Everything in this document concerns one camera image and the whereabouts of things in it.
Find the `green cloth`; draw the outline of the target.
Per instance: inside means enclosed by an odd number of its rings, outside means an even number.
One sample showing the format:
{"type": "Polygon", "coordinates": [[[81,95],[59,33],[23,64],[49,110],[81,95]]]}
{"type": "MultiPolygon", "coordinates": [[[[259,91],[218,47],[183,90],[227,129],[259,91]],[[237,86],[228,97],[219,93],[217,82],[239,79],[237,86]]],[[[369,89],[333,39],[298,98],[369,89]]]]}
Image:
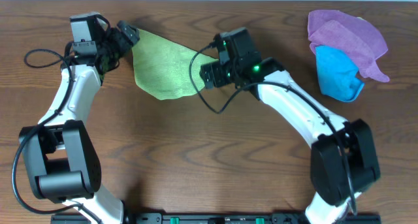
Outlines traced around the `green cloth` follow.
{"type": "Polygon", "coordinates": [[[149,31],[140,30],[132,48],[137,86],[158,100],[195,95],[204,88],[201,65],[215,59],[149,31]]]}

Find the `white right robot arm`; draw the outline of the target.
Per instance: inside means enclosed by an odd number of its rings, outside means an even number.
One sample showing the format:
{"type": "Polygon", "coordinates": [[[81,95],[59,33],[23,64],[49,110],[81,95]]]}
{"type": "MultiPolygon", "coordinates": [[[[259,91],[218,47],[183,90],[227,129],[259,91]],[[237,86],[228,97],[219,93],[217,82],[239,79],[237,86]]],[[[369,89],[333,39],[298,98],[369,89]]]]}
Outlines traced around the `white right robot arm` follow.
{"type": "Polygon", "coordinates": [[[269,57],[223,56],[201,65],[207,89],[235,84],[272,107],[310,147],[310,179],[315,189],[304,215],[308,223],[342,223],[357,214],[357,197],[381,177],[369,125],[348,121],[307,94],[285,68],[269,57]]]}

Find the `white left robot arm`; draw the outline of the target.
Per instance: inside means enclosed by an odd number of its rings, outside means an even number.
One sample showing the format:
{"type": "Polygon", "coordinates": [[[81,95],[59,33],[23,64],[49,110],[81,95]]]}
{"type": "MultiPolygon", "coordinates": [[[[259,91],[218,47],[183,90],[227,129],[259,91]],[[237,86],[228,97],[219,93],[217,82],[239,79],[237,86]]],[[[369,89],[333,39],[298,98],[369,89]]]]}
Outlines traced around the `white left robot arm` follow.
{"type": "Polygon", "coordinates": [[[22,158],[34,196],[63,205],[46,214],[74,208],[90,223],[136,223],[124,202],[102,184],[101,164],[85,123],[104,75],[140,40],[139,31],[125,21],[111,27],[101,15],[73,18],[71,29],[73,40],[57,55],[61,83],[53,103],[38,124],[20,131],[12,164],[14,196],[26,210],[42,213],[18,192],[22,158]]]}

